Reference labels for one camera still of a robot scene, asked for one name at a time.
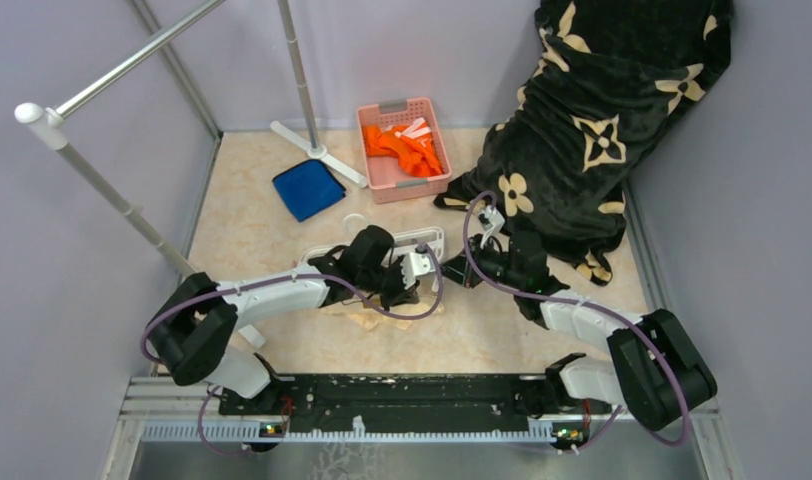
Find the flower pattern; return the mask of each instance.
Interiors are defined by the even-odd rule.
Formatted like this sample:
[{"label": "flower pattern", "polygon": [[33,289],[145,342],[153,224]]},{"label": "flower pattern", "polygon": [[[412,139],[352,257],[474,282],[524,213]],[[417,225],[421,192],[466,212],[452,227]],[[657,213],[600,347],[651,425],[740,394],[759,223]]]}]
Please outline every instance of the flower pattern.
[{"label": "flower pattern", "polygon": [[[591,50],[586,44],[586,41],[583,40],[583,37],[571,33],[571,25],[574,23],[574,14],[576,13],[577,6],[574,5],[574,2],[571,2],[568,4],[568,8],[565,10],[565,13],[562,14],[562,18],[559,19],[559,31],[556,33],[556,36],[561,38],[566,45],[574,50],[577,50],[578,52],[591,53]],[[545,60],[555,63],[563,72],[568,73],[571,71],[571,68],[568,66],[568,62],[562,58],[562,55],[559,55],[559,52],[557,52],[556,49],[551,47],[550,43],[548,43],[548,33],[549,32],[544,28],[539,29],[539,37],[541,37],[541,43],[544,44],[544,54],[542,54],[542,56]],[[539,62],[536,75],[540,74],[546,65],[547,64],[543,64],[543,62]]]},{"label": "flower pattern", "polygon": [[621,202],[603,202],[597,207],[597,211],[600,213],[609,215],[609,214],[618,214],[624,215],[624,210],[626,209],[627,205]]},{"label": "flower pattern", "polygon": [[612,272],[600,264],[597,258],[592,255],[591,250],[586,254],[585,263],[578,264],[575,270],[586,280],[597,285],[606,285],[612,280]]},{"label": "flower pattern", "polygon": [[703,39],[706,40],[706,36],[709,35],[709,32],[715,30],[718,27],[718,20],[715,19],[712,15],[706,19],[706,24],[703,26]]},{"label": "flower pattern", "polygon": [[680,104],[680,100],[682,100],[683,97],[697,102],[706,94],[706,92],[704,92],[703,89],[700,88],[700,85],[698,85],[698,83],[695,81],[695,78],[700,75],[700,72],[703,71],[703,64],[696,63],[694,65],[689,65],[686,67],[686,69],[689,71],[689,74],[686,75],[686,78],[682,80],[656,81],[657,90],[660,92],[675,94],[674,98],[668,102],[668,115],[671,115],[671,112],[677,108],[677,105]]},{"label": "flower pattern", "polygon": [[497,184],[503,192],[503,205],[507,217],[514,217],[518,214],[518,210],[533,213],[533,202],[524,195],[527,192],[527,180],[523,175],[513,173],[508,179],[501,175]]},{"label": "flower pattern", "polygon": [[583,153],[583,172],[606,163],[625,163],[627,146],[618,140],[618,115],[606,120],[587,120],[575,117],[574,126],[583,132],[586,151]]}]

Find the black blanket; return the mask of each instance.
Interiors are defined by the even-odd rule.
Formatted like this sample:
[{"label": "black blanket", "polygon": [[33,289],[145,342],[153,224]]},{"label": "black blanket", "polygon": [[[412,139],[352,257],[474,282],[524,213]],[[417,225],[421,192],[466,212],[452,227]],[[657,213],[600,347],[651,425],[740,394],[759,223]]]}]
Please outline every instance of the black blanket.
[{"label": "black blanket", "polygon": [[544,53],[520,106],[436,206],[493,190],[507,234],[535,230],[592,282],[624,235],[621,182],[730,63],[731,0],[543,0]]}]

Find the white plastic part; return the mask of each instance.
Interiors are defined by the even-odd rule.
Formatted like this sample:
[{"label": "white plastic part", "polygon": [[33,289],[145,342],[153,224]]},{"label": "white plastic part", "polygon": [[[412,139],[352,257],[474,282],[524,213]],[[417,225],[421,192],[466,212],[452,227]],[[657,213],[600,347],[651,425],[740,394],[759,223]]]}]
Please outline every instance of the white plastic part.
[{"label": "white plastic part", "polygon": [[566,365],[559,376],[572,398],[591,398],[612,405],[627,404],[611,361],[583,357]]},{"label": "white plastic part", "polygon": [[[386,255],[383,261],[383,266],[388,266],[388,259],[396,259],[408,253],[415,253],[415,247],[420,243],[426,243],[429,248],[435,253],[435,258],[441,261],[444,258],[444,230],[439,227],[428,227],[420,230],[410,230],[408,232],[400,232],[392,235],[394,237],[394,253]],[[300,259],[301,263],[307,263],[309,260],[320,257],[332,250],[335,245],[324,245],[322,247],[315,247],[307,250]],[[429,257],[422,255],[429,262]],[[438,291],[438,280],[433,280],[432,291]]]},{"label": "white plastic part", "polygon": [[44,109],[34,103],[23,103],[14,109],[14,118],[26,125],[50,150],[61,150],[69,143],[58,129],[64,118],[52,108]]},{"label": "white plastic part", "polygon": [[219,282],[218,288],[240,288],[245,284],[256,283],[268,278],[291,275],[294,281],[282,282],[264,288],[243,292],[241,295],[227,295],[224,300],[238,307],[236,329],[241,329],[254,322],[283,313],[317,308],[321,306],[329,292],[323,280],[299,280],[296,275],[303,273],[321,273],[317,268],[300,264],[289,272],[268,275],[254,280],[240,282]]},{"label": "white plastic part", "polygon": [[356,235],[370,224],[371,222],[361,213],[351,213],[341,221],[341,231],[344,232],[345,235]]},{"label": "white plastic part", "polygon": [[308,140],[277,121],[271,122],[271,130],[280,137],[304,150],[309,158],[315,158],[324,162],[327,167],[335,170],[339,175],[350,180],[359,188],[365,188],[368,186],[367,177],[357,172],[355,169],[347,166],[347,164],[341,160],[327,153],[327,149],[323,145],[320,145],[317,149],[313,149],[312,144]]},{"label": "white plastic part", "polygon": [[[578,300],[579,303],[577,305],[566,305],[564,303],[542,302],[540,306],[541,314],[547,328],[573,335],[589,345],[593,345],[604,352],[609,352],[609,345],[606,340],[612,335],[612,332],[625,327],[596,310],[582,306],[585,299],[574,292],[562,290],[553,294],[553,296]],[[642,319],[639,314],[619,313],[633,323],[639,323]]]},{"label": "white plastic part", "polygon": [[[394,136],[397,138],[407,137],[417,139],[431,133],[431,130],[427,125],[427,120],[424,117],[418,117],[402,132],[394,132]],[[383,131],[387,132],[393,127],[394,125],[389,125],[388,127],[385,127],[385,130]]]},{"label": "white plastic part", "polygon": [[503,218],[503,215],[491,205],[483,208],[477,215],[477,218],[480,220],[480,224],[483,227],[483,238],[480,241],[480,248],[485,248],[488,240],[500,233],[500,229],[503,228],[503,224],[506,223],[506,219]]},{"label": "white plastic part", "polygon": [[262,335],[262,332],[257,330],[253,325],[245,325],[239,328],[238,334],[244,337],[244,340],[247,340],[256,350],[265,345],[265,336]]},{"label": "white plastic part", "polygon": [[414,285],[418,277],[435,272],[430,256],[417,252],[409,252],[403,256],[402,269],[405,288]]},{"label": "white plastic part", "polygon": [[204,379],[228,388],[244,398],[253,398],[271,383],[264,365],[253,355],[227,347],[218,368]]},{"label": "white plastic part", "polygon": [[353,431],[358,435],[365,435],[365,422],[362,421],[361,415],[353,417]]}]

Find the marble floor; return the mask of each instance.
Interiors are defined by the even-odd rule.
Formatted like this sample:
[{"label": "marble floor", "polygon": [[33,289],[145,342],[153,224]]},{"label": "marble floor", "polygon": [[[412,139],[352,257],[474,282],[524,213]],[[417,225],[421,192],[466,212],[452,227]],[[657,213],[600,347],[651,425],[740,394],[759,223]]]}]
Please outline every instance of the marble floor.
[{"label": "marble floor", "polygon": [[[443,129],[442,135],[454,176],[470,169],[485,129]],[[321,137],[333,155],[364,171],[357,131],[323,131]],[[285,271],[310,248],[349,242],[352,237],[341,230],[341,222],[351,213],[390,232],[438,226],[445,230],[446,257],[462,249],[462,213],[436,209],[432,197],[376,205],[368,190],[346,181],[346,198],[298,223],[283,206],[272,179],[305,159],[302,151],[273,133],[227,133],[191,250],[195,267],[215,280]],[[606,287],[589,283],[554,259],[548,265],[582,295],[625,311],[647,311],[626,238],[609,260],[615,278]],[[294,312],[256,324],[267,339],[260,353],[277,371],[287,373],[543,372],[568,353],[597,354],[586,344],[526,321],[510,296],[486,285],[465,290],[448,282],[442,310],[409,325],[369,322],[379,317],[373,313]],[[252,349],[240,338],[233,338],[232,344]]]}]

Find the silver pole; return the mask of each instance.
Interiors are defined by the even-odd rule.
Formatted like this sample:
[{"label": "silver pole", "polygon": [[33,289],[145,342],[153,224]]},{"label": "silver pole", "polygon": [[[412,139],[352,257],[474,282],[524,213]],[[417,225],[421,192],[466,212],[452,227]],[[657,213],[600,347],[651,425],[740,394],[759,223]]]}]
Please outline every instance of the silver pole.
[{"label": "silver pole", "polygon": [[67,118],[73,112],[79,110],[79,108],[85,105],[89,100],[97,96],[97,94],[119,80],[120,77],[126,75],[130,70],[138,66],[138,64],[146,60],[150,55],[156,53],[158,49],[162,48],[166,43],[173,40],[174,37],[184,32],[185,29],[193,25],[197,20],[200,20],[206,16],[206,14],[214,10],[223,2],[224,0],[208,0],[178,22],[156,32],[155,35],[150,37],[146,45],[130,55],[126,60],[121,62],[120,65],[97,79],[97,81],[89,85],[86,89],[77,93],[70,100],[56,107],[56,113],[58,113],[62,118]]},{"label": "silver pole", "polygon": [[64,147],[56,150],[56,152],[64,158],[74,170],[82,175],[82,178],[90,183],[91,186],[94,187],[94,190],[102,195],[115,210],[123,215],[123,218],[150,242],[150,245],[156,247],[156,250],[164,255],[180,275],[187,277],[195,273],[194,267],[179,253],[179,250],[168,243],[147,220],[144,220],[144,217],[141,216],[141,208],[135,207],[126,201],[126,199],[100,175],[100,172],[95,170],[94,167],[88,163],[88,160],[86,160],[79,151],[73,148],[73,145],[68,143]]},{"label": "silver pole", "polygon": [[309,129],[309,143],[312,144],[312,150],[319,150],[318,126],[315,124],[315,111],[312,109],[312,97],[309,96],[309,86],[306,84],[306,72],[303,71],[291,9],[288,7],[288,0],[277,0],[277,3],[282,16],[282,27],[285,29],[285,41],[288,42],[288,52],[291,54],[291,65],[294,67],[294,79],[297,82],[297,93],[300,94],[303,117],[306,119],[306,128]]},{"label": "silver pole", "polygon": [[[146,0],[127,0],[127,3],[132,7],[135,16],[141,21],[144,29],[150,32],[150,35],[154,35],[162,29],[158,18],[156,18],[156,14],[153,13],[153,9],[150,8]],[[209,105],[206,103],[206,99],[203,98],[203,94],[197,88],[191,75],[185,70],[185,66],[183,66],[173,45],[170,43],[165,45],[165,47],[159,51],[159,55],[165,67],[170,71],[171,76],[179,86],[179,89],[185,94],[185,99],[188,100],[188,104],[191,105],[194,113],[197,114],[203,126],[209,131],[209,135],[211,135],[213,139],[219,140],[220,130],[215,124],[214,116],[209,109]]]}]

